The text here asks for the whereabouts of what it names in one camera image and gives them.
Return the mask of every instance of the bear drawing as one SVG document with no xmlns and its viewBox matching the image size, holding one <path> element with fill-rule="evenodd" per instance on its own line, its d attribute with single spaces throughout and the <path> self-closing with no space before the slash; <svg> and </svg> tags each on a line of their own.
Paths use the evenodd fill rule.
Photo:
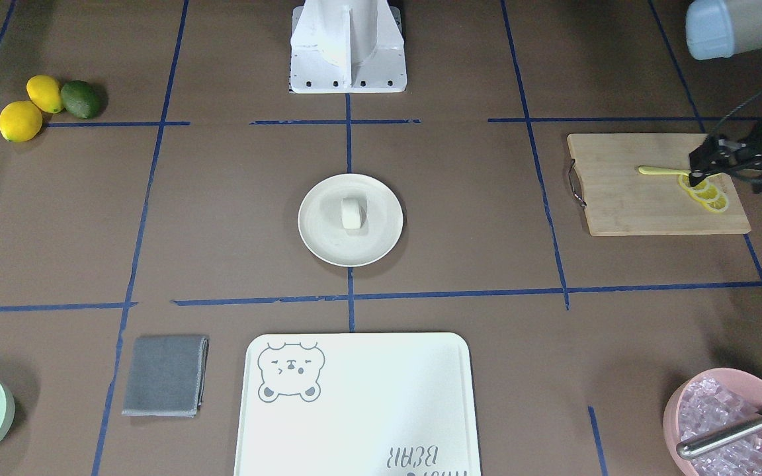
<svg viewBox="0 0 762 476">
<path fill-rule="evenodd" d="M 272 403 L 279 395 L 299 395 L 302 400 L 319 398 L 319 371 L 325 354 L 316 344 L 269 344 L 257 358 L 263 383 L 258 397 Z"/>
</svg>

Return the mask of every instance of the white plate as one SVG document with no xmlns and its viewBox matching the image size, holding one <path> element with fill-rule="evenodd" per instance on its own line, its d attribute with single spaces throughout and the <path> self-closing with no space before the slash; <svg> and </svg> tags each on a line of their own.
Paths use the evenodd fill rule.
<svg viewBox="0 0 762 476">
<path fill-rule="evenodd" d="M 343 228 L 341 203 L 356 198 L 365 211 L 360 229 Z M 402 235 L 402 205 L 396 194 L 375 178 L 342 174 L 316 184 L 299 207 L 299 235 L 324 262 L 357 267 L 376 262 Z"/>
<path fill-rule="evenodd" d="M 458 335 L 250 344 L 235 476 L 480 476 L 480 466 L 469 348 Z"/>
</svg>

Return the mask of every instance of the gray towel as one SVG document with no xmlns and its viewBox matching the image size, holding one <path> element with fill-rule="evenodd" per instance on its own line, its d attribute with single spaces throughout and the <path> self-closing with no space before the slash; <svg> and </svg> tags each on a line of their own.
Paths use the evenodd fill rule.
<svg viewBox="0 0 762 476">
<path fill-rule="evenodd" d="M 207 357 L 206 335 L 138 337 L 122 414 L 192 418 L 202 404 Z"/>
</svg>

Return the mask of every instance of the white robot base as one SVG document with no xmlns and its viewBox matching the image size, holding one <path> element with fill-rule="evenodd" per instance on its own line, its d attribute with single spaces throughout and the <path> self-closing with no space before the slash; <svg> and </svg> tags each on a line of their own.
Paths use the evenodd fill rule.
<svg viewBox="0 0 762 476">
<path fill-rule="evenodd" d="M 387 0 L 306 0 L 293 10 L 290 90 L 400 93 L 407 85 L 402 12 Z"/>
</svg>

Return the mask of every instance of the cable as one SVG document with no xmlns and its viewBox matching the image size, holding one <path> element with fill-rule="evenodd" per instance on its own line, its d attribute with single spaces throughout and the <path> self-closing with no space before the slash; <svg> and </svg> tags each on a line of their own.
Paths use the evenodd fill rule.
<svg viewBox="0 0 762 476">
<path fill-rule="evenodd" d="M 715 136 L 717 132 L 719 132 L 719 127 L 722 126 L 722 123 L 727 121 L 729 118 L 731 118 L 732 115 L 737 114 L 737 111 L 739 111 L 742 108 L 745 108 L 745 106 L 749 105 L 753 100 L 758 99 L 758 97 L 762 96 L 762 90 L 758 91 L 758 93 L 755 93 L 752 97 L 749 99 L 744 100 L 743 103 L 741 103 L 739 106 L 736 106 L 729 112 L 728 114 L 725 114 L 725 117 L 721 118 L 719 122 L 716 123 L 716 126 L 713 127 L 713 130 L 711 130 L 710 133 L 708 133 L 708 136 Z"/>
</svg>

